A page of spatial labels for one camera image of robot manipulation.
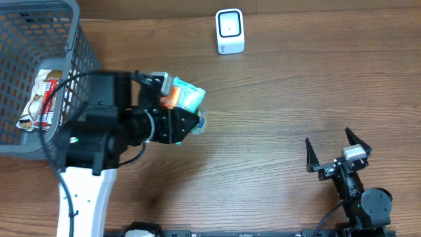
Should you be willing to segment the orange tissue pack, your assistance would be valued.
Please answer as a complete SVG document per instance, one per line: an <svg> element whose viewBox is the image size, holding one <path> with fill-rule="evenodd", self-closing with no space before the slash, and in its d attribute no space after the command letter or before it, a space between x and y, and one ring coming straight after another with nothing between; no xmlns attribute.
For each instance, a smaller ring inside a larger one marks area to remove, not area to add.
<svg viewBox="0 0 421 237"><path fill-rule="evenodd" d="M170 95L160 97L160 105L167 109L173 109L178 104L181 89L177 86L172 87Z"/></svg>

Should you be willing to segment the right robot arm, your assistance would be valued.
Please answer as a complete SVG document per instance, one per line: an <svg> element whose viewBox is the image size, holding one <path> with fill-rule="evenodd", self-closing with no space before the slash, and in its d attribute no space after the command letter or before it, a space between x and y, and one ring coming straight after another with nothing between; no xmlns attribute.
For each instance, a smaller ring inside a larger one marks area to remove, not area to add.
<svg viewBox="0 0 421 237"><path fill-rule="evenodd" d="M321 165L309 139L307 150L307 172L316 172L318 179L332 180L339 196L339 203L318 223L313 236L394 236L386 226L391 224L390 213L393 197L383 188L365 189L358 171L368 166L372 148L362 141L350 128L345 129L348 147L331 163ZM340 207L347 221L337 223L333 230L322 233L322 226Z"/></svg>

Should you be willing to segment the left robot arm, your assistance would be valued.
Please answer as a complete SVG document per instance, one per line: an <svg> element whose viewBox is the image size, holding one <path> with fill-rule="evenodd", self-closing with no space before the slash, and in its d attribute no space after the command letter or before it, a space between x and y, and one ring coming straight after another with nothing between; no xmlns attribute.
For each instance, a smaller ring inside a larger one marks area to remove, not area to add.
<svg viewBox="0 0 421 237"><path fill-rule="evenodd" d="M205 91L165 72L91 71L87 101L56 135L59 236L103 236L120 156L178 144L201 122Z"/></svg>

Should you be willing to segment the teal wet wipes pack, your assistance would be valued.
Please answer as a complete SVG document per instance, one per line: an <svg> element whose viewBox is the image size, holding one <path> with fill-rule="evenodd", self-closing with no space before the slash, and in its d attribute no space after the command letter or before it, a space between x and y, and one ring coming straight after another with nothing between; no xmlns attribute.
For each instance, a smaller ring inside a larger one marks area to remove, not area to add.
<svg viewBox="0 0 421 237"><path fill-rule="evenodd" d="M201 135L205 132L209 123L209 114L201 106L201 103L205 98L206 91L194 86L193 84L183 81L179 77L174 78L173 87L180 89L176 106L199 117L199 122L190 130L190 133L197 136Z"/></svg>

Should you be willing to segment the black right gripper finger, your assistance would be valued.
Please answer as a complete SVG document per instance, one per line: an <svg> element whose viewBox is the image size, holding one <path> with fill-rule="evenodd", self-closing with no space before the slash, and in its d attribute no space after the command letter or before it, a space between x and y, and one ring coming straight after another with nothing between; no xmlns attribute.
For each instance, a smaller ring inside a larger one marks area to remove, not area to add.
<svg viewBox="0 0 421 237"><path fill-rule="evenodd" d="M305 145L307 150L307 172L314 172L314 169L318 167L320 163L308 138L305 139Z"/></svg>
<svg viewBox="0 0 421 237"><path fill-rule="evenodd" d="M362 148L365 150L366 153L371 153L372 148L362 141L355 133L349 128L345 128L345 133L350 145L361 145Z"/></svg>

